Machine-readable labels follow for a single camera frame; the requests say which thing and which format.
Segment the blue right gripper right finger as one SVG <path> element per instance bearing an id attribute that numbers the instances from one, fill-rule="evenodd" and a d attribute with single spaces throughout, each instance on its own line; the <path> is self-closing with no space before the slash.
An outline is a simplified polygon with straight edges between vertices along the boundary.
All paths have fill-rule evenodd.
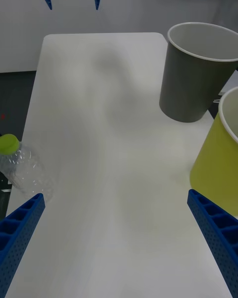
<path id="1" fill-rule="evenodd" d="M 238 297 L 238 220 L 190 189 L 190 208 L 232 297 Z"/>

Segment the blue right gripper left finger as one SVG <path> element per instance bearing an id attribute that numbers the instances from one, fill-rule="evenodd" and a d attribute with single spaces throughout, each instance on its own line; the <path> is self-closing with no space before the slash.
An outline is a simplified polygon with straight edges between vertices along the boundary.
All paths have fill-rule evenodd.
<path id="1" fill-rule="evenodd" d="M 39 193 L 0 222 L 1 298 L 6 296 L 44 209 L 44 196 Z"/>

